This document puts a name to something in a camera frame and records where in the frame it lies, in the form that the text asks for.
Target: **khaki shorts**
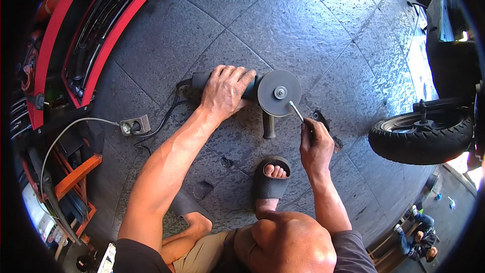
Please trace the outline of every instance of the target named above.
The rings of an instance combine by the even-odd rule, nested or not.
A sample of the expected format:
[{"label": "khaki shorts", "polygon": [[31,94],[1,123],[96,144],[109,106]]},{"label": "khaki shorts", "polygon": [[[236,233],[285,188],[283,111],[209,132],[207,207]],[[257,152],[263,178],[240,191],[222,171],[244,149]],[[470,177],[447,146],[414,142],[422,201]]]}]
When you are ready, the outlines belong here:
[{"label": "khaki shorts", "polygon": [[221,258],[224,245],[234,240],[234,251],[239,260],[249,267],[249,255],[256,246],[251,234],[251,227],[224,231],[205,236],[184,256],[173,262],[175,273],[207,273],[216,266]]}]

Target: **motorcycle tire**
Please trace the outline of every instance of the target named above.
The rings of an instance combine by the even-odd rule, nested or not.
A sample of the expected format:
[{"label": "motorcycle tire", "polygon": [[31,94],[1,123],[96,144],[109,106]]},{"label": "motorcycle tire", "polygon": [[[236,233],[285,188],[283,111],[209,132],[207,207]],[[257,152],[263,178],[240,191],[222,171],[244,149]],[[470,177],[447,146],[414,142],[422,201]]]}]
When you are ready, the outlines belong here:
[{"label": "motorcycle tire", "polygon": [[415,131],[415,127],[407,132],[402,129],[419,122],[419,112],[379,121],[369,131],[369,144],[377,155],[387,160],[412,165],[440,164],[468,149],[473,137],[473,119],[469,113],[460,109],[437,110],[427,112],[427,119],[433,120],[433,128]]}]

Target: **rubber sandal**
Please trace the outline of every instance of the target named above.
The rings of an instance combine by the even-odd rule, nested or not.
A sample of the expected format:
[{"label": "rubber sandal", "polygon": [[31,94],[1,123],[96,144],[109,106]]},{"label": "rubber sandal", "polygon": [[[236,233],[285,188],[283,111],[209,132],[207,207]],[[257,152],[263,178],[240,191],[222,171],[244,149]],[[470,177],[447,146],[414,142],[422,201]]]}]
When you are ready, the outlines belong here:
[{"label": "rubber sandal", "polygon": [[184,189],[180,188],[177,195],[175,195],[172,204],[170,205],[170,209],[175,213],[177,217],[182,217],[182,215],[199,212],[205,218],[210,220],[214,225],[214,217],[210,215],[203,207],[201,207],[197,201]]},{"label": "rubber sandal", "polygon": [[[264,167],[272,164],[273,166],[280,166],[286,172],[286,178],[268,177],[264,174]],[[281,199],[285,193],[288,180],[291,177],[291,165],[281,156],[268,156],[256,168],[253,179],[253,200],[256,204],[256,199],[259,198],[278,198]]]}]

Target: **sneaker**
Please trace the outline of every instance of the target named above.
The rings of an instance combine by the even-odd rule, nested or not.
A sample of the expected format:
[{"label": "sneaker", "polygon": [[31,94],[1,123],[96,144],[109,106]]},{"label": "sneaker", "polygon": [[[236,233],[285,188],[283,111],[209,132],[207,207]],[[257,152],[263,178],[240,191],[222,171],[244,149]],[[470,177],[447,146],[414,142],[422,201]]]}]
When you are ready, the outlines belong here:
[{"label": "sneaker", "polygon": [[413,216],[413,218],[415,218],[418,214],[418,209],[416,208],[416,206],[413,204],[413,206],[409,210],[411,211],[411,215]]},{"label": "sneaker", "polygon": [[401,225],[400,225],[400,224],[397,224],[397,225],[394,227],[394,232],[396,232],[396,233],[404,233],[403,228],[401,227]]}]

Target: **angle grinder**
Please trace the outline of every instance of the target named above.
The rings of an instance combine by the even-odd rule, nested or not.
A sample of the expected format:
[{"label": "angle grinder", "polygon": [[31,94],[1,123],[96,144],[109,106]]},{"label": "angle grinder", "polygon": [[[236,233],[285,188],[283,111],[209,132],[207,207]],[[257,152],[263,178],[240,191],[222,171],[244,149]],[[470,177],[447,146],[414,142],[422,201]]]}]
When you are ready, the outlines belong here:
[{"label": "angle grinder", "polygon": [[[192,75],[191,86],[204,89],[211,72],[197,72]],[[263,75],[256,75],[248,85],[242,98],[251,100],[263,110],[264,139],[273,139],[275,134],[275,117],[285,117],[293,112],[289,102],[300,103],[302,88],[292,73],[275,70]]]}]

